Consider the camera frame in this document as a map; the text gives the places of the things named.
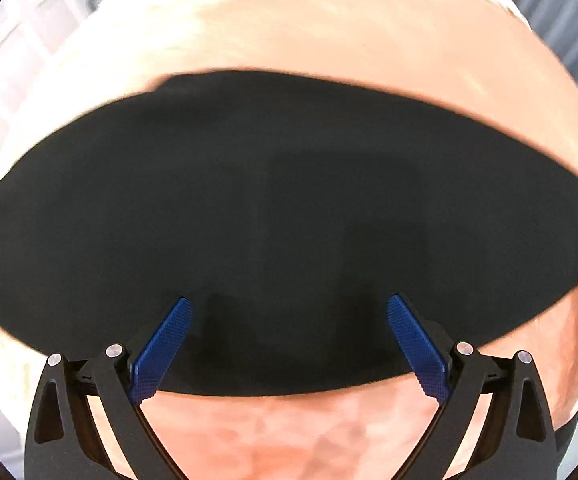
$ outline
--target silver screw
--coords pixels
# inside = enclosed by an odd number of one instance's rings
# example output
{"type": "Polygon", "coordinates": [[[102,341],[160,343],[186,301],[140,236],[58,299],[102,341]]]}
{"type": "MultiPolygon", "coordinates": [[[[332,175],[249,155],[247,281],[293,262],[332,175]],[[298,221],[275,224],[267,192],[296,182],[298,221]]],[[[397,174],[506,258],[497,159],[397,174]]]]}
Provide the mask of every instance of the silver screw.
{"type": "Polygon", "coordinates": [[[49,366],[56,366],[62,360],[63,358],[61,357],[60,354],[51,354],[47,359],[47,364],[49,366]]]}
{"type": "Polygon", "coordinates": [[[123,348],[121,345],[118,344],[110,345],[105,350],[105,354],[107,355],[107,357],[118,357],[120,354],[122,354],[122,352],[123,348]]]}
{"type": "Polygon", "coordinates": [[[525,350],[520,350],[518,352],[518,359],[520,359],[520,361],[522,361],[526,365],[528,365],[531,361],[533,361],[533,357],[531,357],[531,354],[525,350]]]}
{"type": "Polygon", "coordinates": [[[471,355],[473,354],[473,346],[465,341],[461,341],[456,346],[456,350],[460,352],[462,355],[471,355]]]}

